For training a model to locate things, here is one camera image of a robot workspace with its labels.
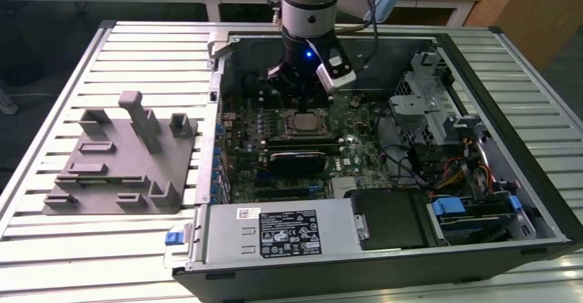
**barcode sticker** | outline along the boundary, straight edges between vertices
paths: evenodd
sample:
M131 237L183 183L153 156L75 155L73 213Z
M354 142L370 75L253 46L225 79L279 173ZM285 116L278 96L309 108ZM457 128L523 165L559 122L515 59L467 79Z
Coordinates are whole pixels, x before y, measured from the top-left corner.
M262 213L259 207L238 209L238 219L259 219L259 213Z

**cpu socket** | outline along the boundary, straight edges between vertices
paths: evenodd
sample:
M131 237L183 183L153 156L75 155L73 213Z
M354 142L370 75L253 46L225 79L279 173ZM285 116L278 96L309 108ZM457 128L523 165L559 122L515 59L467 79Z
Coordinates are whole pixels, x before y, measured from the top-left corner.
M333 133L326 126L326 116L329 113L323 110L307 111L287 111L286 118L286 135L287 137L329 137Z

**power supply label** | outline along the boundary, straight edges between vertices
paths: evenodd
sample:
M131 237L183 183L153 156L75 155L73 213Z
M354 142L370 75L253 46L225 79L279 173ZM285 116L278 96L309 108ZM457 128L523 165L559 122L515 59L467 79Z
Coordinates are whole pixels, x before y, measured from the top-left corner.
M262 213L259 230L266 259L322 254L317 210Z

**floor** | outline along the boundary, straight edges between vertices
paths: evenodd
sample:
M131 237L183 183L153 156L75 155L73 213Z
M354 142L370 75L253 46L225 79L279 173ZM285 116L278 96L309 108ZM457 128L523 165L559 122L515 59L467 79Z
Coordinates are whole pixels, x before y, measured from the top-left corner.
M230 5L222 11L229 22L270 21L271 12L265 6ZM43 77L26 86L0 88L21 107L17 115L0 114L0 189L54 105L99 23L114 20L207 21L201 4L179 3L91 3L83 14L74 3L0 1L0 66L23 55L22 47L3 49L7 43L3 32L21 34L41 60ZM583 118L583 105L578 104L583 88L583 31L565 47L543 75L558 93Z

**robotic arm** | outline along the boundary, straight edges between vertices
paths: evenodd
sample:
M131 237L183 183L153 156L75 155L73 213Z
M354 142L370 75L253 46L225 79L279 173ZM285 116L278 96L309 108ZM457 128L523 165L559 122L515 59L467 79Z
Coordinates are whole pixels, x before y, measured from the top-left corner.
M374 4L381 7L375 8L375 20L385 20L397 0L375 0ZM282 0L283 58L269 71L269 81L298 99L301 111L310 97L333 92L357 79L335 35L338 6L365 19L373 17L369 0Z

